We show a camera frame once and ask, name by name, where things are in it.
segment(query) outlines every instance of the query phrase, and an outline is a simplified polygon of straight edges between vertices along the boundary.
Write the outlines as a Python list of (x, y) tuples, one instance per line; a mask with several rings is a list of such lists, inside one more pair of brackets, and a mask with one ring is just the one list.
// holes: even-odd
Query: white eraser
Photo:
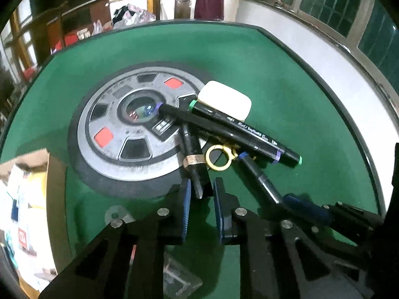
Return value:
[(198, 101), (239, 120), (244, 121), (252, 102), (245, 94), (217, 81), (209, 81), (199, 92)]

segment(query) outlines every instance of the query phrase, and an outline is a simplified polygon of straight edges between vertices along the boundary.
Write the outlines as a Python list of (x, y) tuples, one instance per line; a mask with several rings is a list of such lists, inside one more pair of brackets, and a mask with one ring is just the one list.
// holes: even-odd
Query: gold ring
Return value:
[[(213, 150), (222, 150), (222, 152), (226, 154), (227, 163), (223, 166), (216, 166), (215, 164), (213, 164), (211, 159), (209, 158), (209, 155)], [(234, 160), (237, 156), (237, 152), (226, 145), (212, 145), (205, 153), (205, 162), (212, 170), (222, 172), (230, 167), (231, 161)]]

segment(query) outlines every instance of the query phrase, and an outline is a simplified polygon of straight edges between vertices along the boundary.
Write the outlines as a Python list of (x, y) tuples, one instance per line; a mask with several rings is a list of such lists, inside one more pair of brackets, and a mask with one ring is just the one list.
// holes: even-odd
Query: transparent plastic piece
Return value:
[(186, 299), (202, 286), (202, 280), (165, 253), (164, 294), (171, 299)]

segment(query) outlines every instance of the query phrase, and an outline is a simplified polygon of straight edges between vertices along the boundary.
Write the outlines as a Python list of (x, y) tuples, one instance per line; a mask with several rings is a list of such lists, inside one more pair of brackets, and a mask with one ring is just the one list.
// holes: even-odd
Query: black pen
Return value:
[(280, 150), (281, 158), (282, 160), (285, 160), (284, 162), (287, 162), (287, 164), (289, 163), (291, 163), (292, 165), (302, 164), (302, 157), (299, 154), (285, 147), (282, 143), (277, 142), (270, 136), (256, 130), (255, 128), (252, 128), (251, 126), (247, 125), (245, 122), (241, 122), (197, 100), (193, 100), (188, 106), (188, 109), (191, 110), (191, 112), (195, 115), (215, 120), (222, 125), (228, 126), (232, 129), (239, 130), (244, 134), (248, 134), (254, 138), (257, 138), (260, 142), (264, 144), (268, 144)]
[(273, 163), (277, 163), (280, 160), (280, 150), (268, 145), (261, 143), (256, 138), (251, 138), (246, 134), (223, 126), (217, 122), (196, 116), (187, 110), (182, 110), (169, 104), (159, 103), (156, 106), (156, 110), (161, 115), (170, 116), (176, 118), (178, 121), (193, 124), (202, 130), (208, 132), (212, 137), (220, 140), (221, 142), (227, 142), (230, 146), (235, 148), (242, 148), (250, 153), (257, 153), (273, 160)]
[(212, 197), (213, 189), (205, 156), (202, 154), (196, 127), (182, 123), (179, 129), (182, 139), (180, 149), (184, 155), (183, 166), (187, 170), (191, 185), (198, 199)]
[(273, 183), (267, 178), (263, 173), (261, 168), (254, 162), (247, 152), (242, 152), (238, 155), (238, 159), (248, 168), (252, 173), (253, 177), (256, 179), (258, 185), (263, 190), (263, 192), (272, 200), (276, 205), (283, 201), (283, 197), (274, 187)]

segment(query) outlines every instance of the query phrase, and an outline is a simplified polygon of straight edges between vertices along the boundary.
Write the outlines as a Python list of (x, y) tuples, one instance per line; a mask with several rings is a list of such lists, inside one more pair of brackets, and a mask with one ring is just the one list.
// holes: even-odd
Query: rotating wheel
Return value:
[[(114, 197), (174, 191), (184, 174), (179, 127), (173, 118), (160, 117), (155, 106), (187, 108), (209, 80), (187, 66), (156, 62), (100, 82), (82, 99), (69, 126), (69, 156), (83, 182)], [(204, 139), (200, 144), (203, 152), (211, 146)]]

